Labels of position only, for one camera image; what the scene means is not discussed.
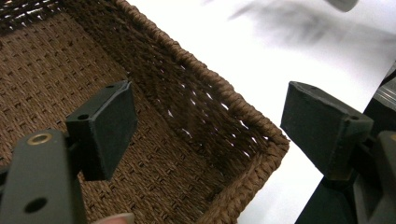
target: white surface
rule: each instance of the white surface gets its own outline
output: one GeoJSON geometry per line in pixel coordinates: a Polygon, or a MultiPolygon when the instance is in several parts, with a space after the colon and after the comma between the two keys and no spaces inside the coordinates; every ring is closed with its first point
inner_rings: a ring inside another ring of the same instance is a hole
{"type": "MultiPolygon", "coordinates": [[[[288,83],[315,85],[363,111],[396,56],[396,6],[361,0],[129,0],[273,123],[288,83]]],[[[294,144],[239,223],[294,223],[321,173],[294,144]]]]}

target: brown woven material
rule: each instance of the brown woven material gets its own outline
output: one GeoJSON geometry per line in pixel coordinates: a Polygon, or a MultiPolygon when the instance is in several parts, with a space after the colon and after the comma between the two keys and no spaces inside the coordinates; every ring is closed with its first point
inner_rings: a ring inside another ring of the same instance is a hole
{"type": "Polygon", "coordinates": [[[0,165],[28,133],[109,83],[134,83],[138,131],[110,182],[82,182],[89,221],[235,223],[289,148],[282,132],[125,1],[0,3],[0,165]]]}

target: wicker basket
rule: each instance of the wicker basket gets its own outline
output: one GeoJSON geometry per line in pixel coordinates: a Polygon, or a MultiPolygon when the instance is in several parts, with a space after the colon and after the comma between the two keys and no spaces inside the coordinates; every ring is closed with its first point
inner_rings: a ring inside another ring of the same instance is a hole
{"type": "Polygon", "coordinates": [[[0,165],[108,83],[134,82],[139,127],[112,181],[82,182],[89,221],[235,223],[289,148],[282,132],[127,2],[0,3],[0,165]]]}

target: basket bottom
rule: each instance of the basket bottom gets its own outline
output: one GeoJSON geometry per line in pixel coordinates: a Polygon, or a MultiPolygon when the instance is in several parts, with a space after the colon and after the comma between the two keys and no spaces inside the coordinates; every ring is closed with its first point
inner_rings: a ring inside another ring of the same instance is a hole
{"type": "MultiPolygon", "coordinates": [[[[65,131],[68,114],[126,78],[66,13],[1,41],[0,165],[9,164],[19,138],[47,128],[65,131]]],[[[136,85],[134,99],[138,130],[113,179],[82,182],[88,220],[134,212],[136,223],[192,223],[230,180],[172,132],[136,85]]]]}

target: brass screw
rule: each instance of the brass screw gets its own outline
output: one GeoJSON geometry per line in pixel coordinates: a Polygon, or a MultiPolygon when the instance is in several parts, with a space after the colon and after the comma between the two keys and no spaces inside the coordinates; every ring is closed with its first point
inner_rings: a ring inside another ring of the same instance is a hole
{"type": "Polygon", "coordinates": [[[50,133],[39,133],[33,137],[30,137],[29,140],[27,140],[27,144],[36,146],[48,142],[51,138],[52,134],[50,133]]]}

